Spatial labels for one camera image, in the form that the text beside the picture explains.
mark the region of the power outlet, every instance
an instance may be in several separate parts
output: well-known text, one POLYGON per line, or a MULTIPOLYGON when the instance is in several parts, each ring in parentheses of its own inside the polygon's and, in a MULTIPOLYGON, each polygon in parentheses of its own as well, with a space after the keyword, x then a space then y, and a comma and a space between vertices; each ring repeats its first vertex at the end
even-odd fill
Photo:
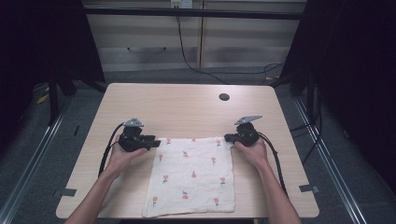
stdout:
POLYGON ((171 0, 171 8, 181 8, 181 0, 171 0))
POLYGON ((192 8, 192 0, 181 0, 181 8, 192 8))

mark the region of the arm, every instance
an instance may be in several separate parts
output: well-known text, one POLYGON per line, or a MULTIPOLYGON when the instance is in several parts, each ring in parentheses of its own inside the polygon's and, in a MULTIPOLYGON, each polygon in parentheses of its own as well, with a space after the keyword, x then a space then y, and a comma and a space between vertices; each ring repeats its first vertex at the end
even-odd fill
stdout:
POLYGON ((272 224, 278 223, 301 223, 301 220, 280 187, 274 172, 268 162, 267 149, 262 139, 252 147, 245 147, 239 142, 235 142, 235 146, 241 150, 259 171, 262 180, 264 195, 267 202, 268 219, 272 224))
POLYGON ((84 200, 65 223, 94 223, 113 181, 131 164, 134 158, 145 152, 147 152, 145 148, 140 148, 134 152, 126 152, 116 143, 112 148, 108 166, 100 174, 90 192, 88 192, 87 196, 85 196, 84 200))

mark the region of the towel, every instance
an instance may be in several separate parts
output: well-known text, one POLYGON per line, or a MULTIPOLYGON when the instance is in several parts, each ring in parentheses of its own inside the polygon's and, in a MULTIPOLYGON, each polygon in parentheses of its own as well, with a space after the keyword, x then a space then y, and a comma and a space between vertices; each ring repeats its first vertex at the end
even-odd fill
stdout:
POLYGON ((223 137, 160 140, 143 217, 234 212, 232 144, 223 137))

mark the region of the round hole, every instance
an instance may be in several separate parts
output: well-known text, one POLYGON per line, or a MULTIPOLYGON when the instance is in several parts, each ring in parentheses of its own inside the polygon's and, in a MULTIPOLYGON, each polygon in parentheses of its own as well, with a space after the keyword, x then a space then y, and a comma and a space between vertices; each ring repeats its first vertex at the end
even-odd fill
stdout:
POLYGON ((228 100, 230 100, 230 95, 227 94, 227 93, 222 93, 222 94, 219 95, 219 98, 222 101, 228 101, 228 100))

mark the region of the forearm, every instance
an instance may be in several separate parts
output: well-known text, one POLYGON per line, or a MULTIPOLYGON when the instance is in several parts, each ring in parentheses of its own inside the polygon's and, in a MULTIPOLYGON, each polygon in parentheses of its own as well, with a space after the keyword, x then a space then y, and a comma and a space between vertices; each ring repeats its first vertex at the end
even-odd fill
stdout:
POLYGON ((262 161, 258 163, 256 167, 262 180, 264 195, 267 202, 269 222, 271 224, 301 223, 301 220, 288 196, 277 182, 268 161, 262 161))
POLYGON ((104 170, 87 196, 65 223, 94 223, 114 179, 110 172, 104 170))

